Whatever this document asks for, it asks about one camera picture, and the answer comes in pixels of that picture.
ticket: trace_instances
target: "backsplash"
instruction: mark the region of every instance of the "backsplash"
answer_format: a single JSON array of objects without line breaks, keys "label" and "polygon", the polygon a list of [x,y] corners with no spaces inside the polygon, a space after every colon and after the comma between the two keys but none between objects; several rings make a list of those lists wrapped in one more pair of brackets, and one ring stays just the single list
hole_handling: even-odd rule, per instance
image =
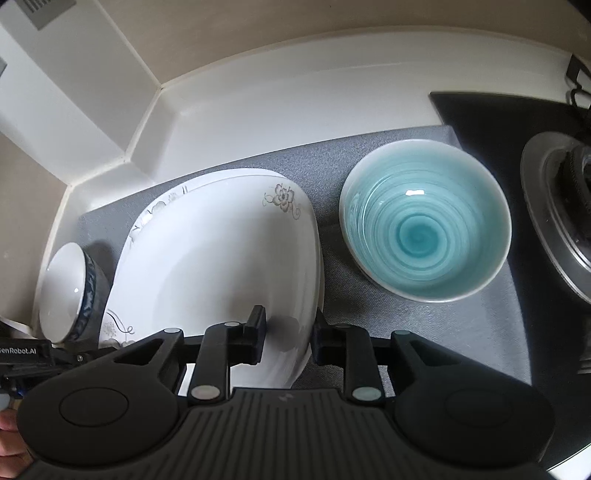
[{"label": "backsplash", "polygon": [[591,57],[591,24],[566,0],[99,1],[161,83],[253,48],[351,28],[471,28]]},{"label": "backsplash", "polygon": [[29,324],[41,259],[66,185],[0,133],[0,315]]}]

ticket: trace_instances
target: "kitchen counter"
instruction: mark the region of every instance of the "kitchen counter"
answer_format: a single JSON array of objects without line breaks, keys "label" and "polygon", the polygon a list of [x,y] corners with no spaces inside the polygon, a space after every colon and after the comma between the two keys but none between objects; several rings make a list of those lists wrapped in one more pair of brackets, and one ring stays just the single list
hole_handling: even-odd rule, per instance
[{"label": "kitchen counter", "polygon": [[167,83],[126,157],[71,189],[46,259],[85,211],[164,181],[296,145],[441,124],[434,90],[563,102],[569,57],[501,35],[406,29],[308,38],[216,62]]}]

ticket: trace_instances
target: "screw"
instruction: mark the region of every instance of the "screw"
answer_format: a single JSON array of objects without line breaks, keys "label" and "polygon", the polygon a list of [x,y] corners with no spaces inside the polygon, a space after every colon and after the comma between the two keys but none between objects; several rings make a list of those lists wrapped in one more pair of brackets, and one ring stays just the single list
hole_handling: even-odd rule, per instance
[{"label": "screw", "polygon": [[353,390],[353,398],[359,401],[375,401],[382,397],[380,390],[374,387],[357,387]]},{"label": "screw", "polygon": [[220,396],[220,389],[213,385],[199,385],[191,389],[191,396],[197,400],[213,400]]}]

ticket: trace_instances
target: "turquoise bowl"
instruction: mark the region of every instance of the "turquoise bowl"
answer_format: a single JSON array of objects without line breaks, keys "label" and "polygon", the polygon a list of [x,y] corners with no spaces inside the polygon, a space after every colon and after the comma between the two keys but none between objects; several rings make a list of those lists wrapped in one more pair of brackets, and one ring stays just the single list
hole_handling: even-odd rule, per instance
[{"label": "turquoise bowl", "polygon": [[432,140],[390,143],[362,158],[343,186],[339,218],[361,270],[422,302],[481,290],[511,244],[509,206],[491,173]]}]

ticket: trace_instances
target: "black stove top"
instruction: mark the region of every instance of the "black stove top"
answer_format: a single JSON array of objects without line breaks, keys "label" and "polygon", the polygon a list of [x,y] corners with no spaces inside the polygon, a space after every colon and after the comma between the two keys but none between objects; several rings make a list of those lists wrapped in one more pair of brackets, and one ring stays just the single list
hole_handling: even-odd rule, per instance
[{"label": "black stove top", "polygon": [[559,276],[538,239],[521,188],[521,153],[534,135],[581,137],[572,107],[485,93],[432,93],[442,120],[503,188],[513,221],[509,265],[524,318],[533,384],[550,400],[556,432],[542,464],[549,468],[591,443],[591,375],[577,375],[584,318],[591,305]]}]

